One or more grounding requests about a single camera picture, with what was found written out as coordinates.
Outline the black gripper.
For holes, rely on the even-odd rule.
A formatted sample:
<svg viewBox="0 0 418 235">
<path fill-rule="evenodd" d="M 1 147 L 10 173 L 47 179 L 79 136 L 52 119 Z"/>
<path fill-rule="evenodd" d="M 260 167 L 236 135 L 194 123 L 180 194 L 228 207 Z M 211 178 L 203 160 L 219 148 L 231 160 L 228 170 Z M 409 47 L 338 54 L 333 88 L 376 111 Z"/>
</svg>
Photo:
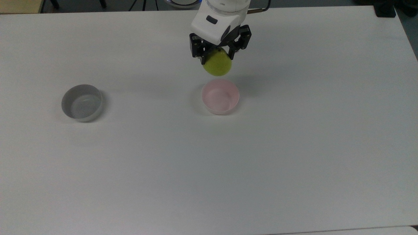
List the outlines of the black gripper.
<svg viewBox="0 0 418 235">
<path fill-rule="evenodd" d="M 252 32 L 249 25 L 237 26 L 219 43 L 202 39 L 195 33 L 189 34 L 190 50 L 193 58 L 199 58 L 201 65 L 206 64 L 209 53 L 228 53 L 231 60 L 235 53 L 247 48 Z"/>
</svg>

